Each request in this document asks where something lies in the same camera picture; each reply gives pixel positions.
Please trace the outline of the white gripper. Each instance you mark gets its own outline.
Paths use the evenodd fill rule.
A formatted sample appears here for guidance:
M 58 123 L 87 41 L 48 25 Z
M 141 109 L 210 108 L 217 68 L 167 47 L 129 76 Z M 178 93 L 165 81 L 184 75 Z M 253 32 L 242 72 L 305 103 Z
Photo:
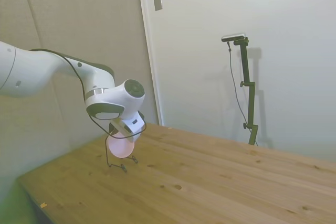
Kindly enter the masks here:
M 144 115 L 138 111 L 131 119 L 112 119 L 109 123 L 109 135 L 117 140 L 128 140 L 135 143 L 140 134 L 146 129 Z

